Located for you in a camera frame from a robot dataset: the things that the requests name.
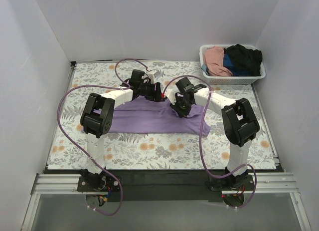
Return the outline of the purple t shirt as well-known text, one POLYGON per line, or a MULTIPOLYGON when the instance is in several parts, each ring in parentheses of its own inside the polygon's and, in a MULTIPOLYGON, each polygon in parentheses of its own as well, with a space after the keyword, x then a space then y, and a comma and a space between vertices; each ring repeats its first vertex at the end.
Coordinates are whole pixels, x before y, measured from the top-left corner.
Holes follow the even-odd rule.
POLYGON ((192 105, 187 117, 180 118, 168 100, 153 102, 138 97, 122 104, 116 101, 115 104, 110 133, 200 134, 203 106, 192 105))

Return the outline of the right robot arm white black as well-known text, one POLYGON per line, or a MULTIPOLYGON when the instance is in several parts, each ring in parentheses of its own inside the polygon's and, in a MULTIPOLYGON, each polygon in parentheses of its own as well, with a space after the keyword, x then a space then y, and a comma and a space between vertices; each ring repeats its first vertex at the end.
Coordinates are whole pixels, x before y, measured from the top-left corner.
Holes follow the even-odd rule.
POLYGON ((188 76, 180 76, 176 86, 178 92, 165 88, 163 96, 179 117, 186 117, 192 105, 200 105, 204 111, 210 110, 222 117, 224 133, 230 142, 229 160, 223 175, 208 172, 209 185, 216 190, 244 187, 249 178, 250 146, 260 130, 250 102, 245 98, 235 100, 219 95, 204 84, 194 85, 188 76))

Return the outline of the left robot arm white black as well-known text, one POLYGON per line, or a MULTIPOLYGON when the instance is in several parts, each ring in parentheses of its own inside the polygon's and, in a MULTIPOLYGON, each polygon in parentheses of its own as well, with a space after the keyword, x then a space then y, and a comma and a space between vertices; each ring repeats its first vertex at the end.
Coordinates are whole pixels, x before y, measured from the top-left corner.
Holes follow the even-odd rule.
POLYGON ((164 101, 160 83, 156 81, 158 71, 145 73, 134 69, 131 78, 122 83, 118 90, 110 93, 91 93, 88 97, 80 123, 87 141, 88 165, 80 171, 86 184, 95 191, 106 186, 102 175, 104 163, 104 141, 112 126, 114 109, 143 96, 155 102, 164 101))

